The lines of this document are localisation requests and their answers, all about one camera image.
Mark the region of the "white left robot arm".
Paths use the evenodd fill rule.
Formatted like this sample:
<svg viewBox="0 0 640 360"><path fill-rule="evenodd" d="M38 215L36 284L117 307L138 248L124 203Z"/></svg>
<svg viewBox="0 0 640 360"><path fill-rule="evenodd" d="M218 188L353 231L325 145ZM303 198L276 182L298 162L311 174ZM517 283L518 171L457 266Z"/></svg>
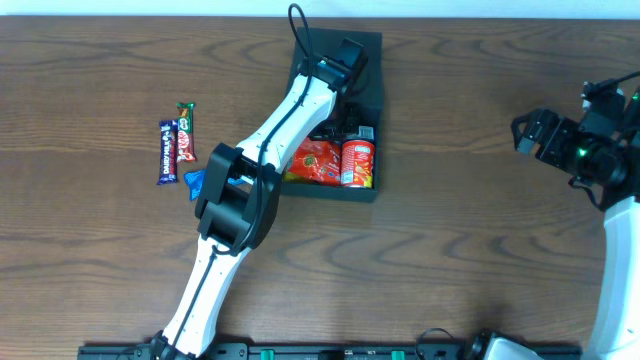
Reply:
<svg viewBox="0 0 640 360"><path fill-rule="evenodd" d="M237 269L274 222L287 163L351 93L365 65L306 60L258 130L235 147L221 143L211 153L195 208L196 260L176 313L151 340L152 358L196 359L210 347Z"/></svg>

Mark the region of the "red chips can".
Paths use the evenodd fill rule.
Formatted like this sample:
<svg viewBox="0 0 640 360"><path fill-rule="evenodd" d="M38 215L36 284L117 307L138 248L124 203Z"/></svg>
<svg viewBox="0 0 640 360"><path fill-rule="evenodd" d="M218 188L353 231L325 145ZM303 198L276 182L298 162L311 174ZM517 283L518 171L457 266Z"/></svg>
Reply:
<svg viewBox="0 0 640 360"><path fill-rule="evenodd" d="M375 146L366 140L350 140L342 145L341 185L343 187L373 187Z"/></svg>

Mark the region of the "purple chocolate bar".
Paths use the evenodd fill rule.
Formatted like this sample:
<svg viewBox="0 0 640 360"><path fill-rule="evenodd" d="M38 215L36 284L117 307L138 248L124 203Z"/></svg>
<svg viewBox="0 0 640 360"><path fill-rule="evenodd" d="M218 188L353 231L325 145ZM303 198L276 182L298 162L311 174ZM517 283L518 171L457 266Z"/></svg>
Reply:
<svg viewBox="0 0 640 360"><path fill-rule="evenodd" d="M177 183L177 130L176 120L159 122L160 128L160 164L157 185Z"/></svg>

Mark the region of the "small blue grey box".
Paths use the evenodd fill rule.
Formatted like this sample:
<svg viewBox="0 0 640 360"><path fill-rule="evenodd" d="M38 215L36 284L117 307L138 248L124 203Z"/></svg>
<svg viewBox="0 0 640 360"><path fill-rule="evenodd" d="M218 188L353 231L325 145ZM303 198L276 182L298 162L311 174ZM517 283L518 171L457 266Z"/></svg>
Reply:
<svg viewBox="0 0 640 360"><path fill-rule="evenodd" d="M375 141L375 129L373 127L370 127L370 126L360 125L358 127L357 136L358 136L359 139L363 139L363 140L366 140L366 141L374 142Z"/></svg>

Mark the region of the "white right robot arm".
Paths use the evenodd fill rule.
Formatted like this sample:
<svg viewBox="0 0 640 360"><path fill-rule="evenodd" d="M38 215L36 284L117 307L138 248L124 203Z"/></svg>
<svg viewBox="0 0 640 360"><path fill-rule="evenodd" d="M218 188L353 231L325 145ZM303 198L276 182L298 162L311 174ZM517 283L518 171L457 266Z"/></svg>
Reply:
<svg viewBox="0 0 640 360"><path fill-rule="evenodd" d="M604 214L606 251L585 359L639 356L639 96L619 84L585 83L580 121L536 109L511 123L516 151L569 174L573 189L602 189L589 198Z"/></svg>

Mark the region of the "red snack bag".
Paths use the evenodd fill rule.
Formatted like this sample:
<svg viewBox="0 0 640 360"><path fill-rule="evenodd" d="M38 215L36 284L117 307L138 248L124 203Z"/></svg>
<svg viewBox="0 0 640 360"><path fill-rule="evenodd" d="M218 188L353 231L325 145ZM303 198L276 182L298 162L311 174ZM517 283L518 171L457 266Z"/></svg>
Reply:
<svg viewBox="0 0 640 360"><path fill-rule="evenodd" d="M330 141L306 138L295 151L284 180L324 186L341 184L341 148Z"/></svg>

